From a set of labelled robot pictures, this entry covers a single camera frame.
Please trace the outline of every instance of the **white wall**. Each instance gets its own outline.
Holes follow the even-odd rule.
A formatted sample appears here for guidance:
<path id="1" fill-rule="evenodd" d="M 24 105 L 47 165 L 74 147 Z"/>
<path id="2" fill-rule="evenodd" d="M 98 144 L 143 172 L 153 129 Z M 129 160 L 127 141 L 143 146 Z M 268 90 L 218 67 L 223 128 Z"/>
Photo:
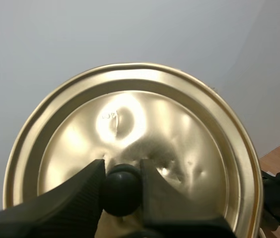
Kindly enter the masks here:
<path id="1" fill-rule="evenodd" d="M 280 144 L 280 0 L 0 0 L 0 208 L 10 149 L 39 102 L 82 71 L 133 61 L 215 87 L 260 156 Z"/>

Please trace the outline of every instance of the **can lid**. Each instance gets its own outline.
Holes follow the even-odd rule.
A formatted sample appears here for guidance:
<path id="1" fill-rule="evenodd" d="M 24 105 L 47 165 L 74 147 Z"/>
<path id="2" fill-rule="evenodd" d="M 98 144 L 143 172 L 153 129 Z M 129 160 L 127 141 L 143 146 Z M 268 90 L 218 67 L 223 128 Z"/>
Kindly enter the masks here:
<path id="1" fill-rule="evenodd" d="M 150 159 L 197 206 L 222 213 L 238 237 L 257 235 L 263 188 L 254 147 L 227 103 L 186 73 L 113 64 L 62 84 L 14 143 L 3 206 L 51 190 L 94 159 L 106 169 Z"/>

